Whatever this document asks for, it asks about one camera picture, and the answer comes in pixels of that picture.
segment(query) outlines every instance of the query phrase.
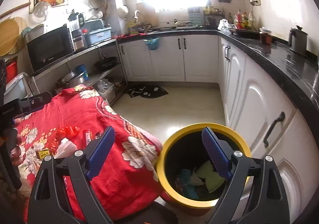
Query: blue gripper pad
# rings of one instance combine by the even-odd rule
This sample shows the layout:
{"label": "blue gripper pad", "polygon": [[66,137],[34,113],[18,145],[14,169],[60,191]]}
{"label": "blue gripper pad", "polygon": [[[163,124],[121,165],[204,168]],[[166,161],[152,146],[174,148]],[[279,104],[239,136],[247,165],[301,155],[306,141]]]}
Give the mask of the blue gripper pad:
{"label": "blue gripper pad", "polygon": [[86,177],[88,180],[92,180],[92,178],[97,176],[101,171],[104,161],[115,141],[114,128],[110,127],[106,133],[103,133],[103,136],[101,136],[100,139],[101,141],[99,142],[99,144],[97,145],[97,147],[95,148],[88,160],[89,170],[86,173]]}
{"label": "blue gripper pad", "polygon": [[231,161],[219,145],[218,140],[215,133],[209,127],[203,129],[202,142],[217,173],[220,177],[229,180],[232,176],[230,172]]}

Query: wooden cutting board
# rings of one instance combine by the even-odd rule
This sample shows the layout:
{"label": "wooden cutting board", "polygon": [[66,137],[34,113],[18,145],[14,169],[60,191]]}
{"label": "wooden cutting board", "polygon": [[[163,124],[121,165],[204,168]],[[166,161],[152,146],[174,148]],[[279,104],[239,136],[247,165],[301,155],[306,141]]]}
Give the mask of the wooden cutting board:
{"label": "wooden cutting board", "polygon": [[136,8],[142,14],[144,23],[151,24],[153,27],[158,26],[159,21],[153,6],[145,2],[140,2],[136,4]]}
{"label": "wooden cutting board", "polygon": [[19,25],[14,19],[7,19],[0,23],[0,56],[12,50],[19,36]]}
{"label": "wooden cutting board", "polygon": [[17,39],[15,46],[9,51],[8,54],[14,54],[18,52],[21,48],[23,48],[23,46],[25,46],[25,40],[23,36],[21,35],[21,32],[27,27],[27,22],[24,18],[21,18],[21,17],[14,17],[12,19],[14,19],[16,23],[18,24],[19,37]]}

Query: blue container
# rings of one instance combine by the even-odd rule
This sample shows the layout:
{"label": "blue container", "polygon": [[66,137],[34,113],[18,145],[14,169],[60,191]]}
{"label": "blue container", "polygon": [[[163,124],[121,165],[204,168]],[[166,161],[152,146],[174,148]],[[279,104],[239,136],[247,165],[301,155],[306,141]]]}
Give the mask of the blue container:
{"label": "blue container", "polygon": [[93,45],[104,40],[109,40],[111,39],[111,27],[88,32],[85,33],[84,36],[88,45]]}
{"label": "blue container", "polygon": [[89,75],[87,74],[87,69],[86,69],[86,67],[85,67],[84,64],[77,66],[77,67],[75,68],[75,71],[76,71],[76,73],[77,73],[78,75],[80,75],[81,73],[84,72],[84,75],[83,75],[84,79],[85,79],[85,80],[88,80],[88,79],[89,79]]}
{"label": "blue container", "polygon": [[149,50],[156,50],[160,46],[160,38],[144,39]]}

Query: red plastic bag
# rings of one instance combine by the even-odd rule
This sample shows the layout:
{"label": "red plastic bag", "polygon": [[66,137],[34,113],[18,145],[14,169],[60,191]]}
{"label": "red plastic bag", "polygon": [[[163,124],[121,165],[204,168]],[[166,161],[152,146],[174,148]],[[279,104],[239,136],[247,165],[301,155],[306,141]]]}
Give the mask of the red plastic bag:
{"label": "red plastic bag", "polygon": [[55,152],[58,149],[58,146],[60,145],[60,143],[61,143],[60,140],[58,141],[56,137],[53,137],[53,138],[51,138],[51,139],[49,139],[47,141],[46,147],[48,149],[50,149],[53,154],[55,154]]}
{"label": "red plastic bag", "polygon": [[56,131],[56,139],[61,142],[62,139],[67,138],[68,140],[77,136],[80,132],[79,127],[65,126],[63,128],[59,128]]}

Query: round cutting board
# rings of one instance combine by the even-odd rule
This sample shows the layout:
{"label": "round cutting board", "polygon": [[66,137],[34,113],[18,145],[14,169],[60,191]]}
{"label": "round cutting board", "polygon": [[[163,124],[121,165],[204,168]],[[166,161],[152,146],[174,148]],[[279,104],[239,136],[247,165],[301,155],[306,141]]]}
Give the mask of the round cutting board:
{"label": "round cutting board", "polygon": [[27,27],[27,22],[24,18],[21,17],[14,17],[12,18],[16,21],[19,27],[19,38],[17,39],[17,42],[15,46],[9,51],[8,54],[14,54],[17,53],[23,46],[25,46],[24,38],[21,34],[21,32]]}
{"label": "round cutting board", "polygon": [[19,25],[14,19],[0,23],[0,56],[4,56],[15,46],[20,37]]}

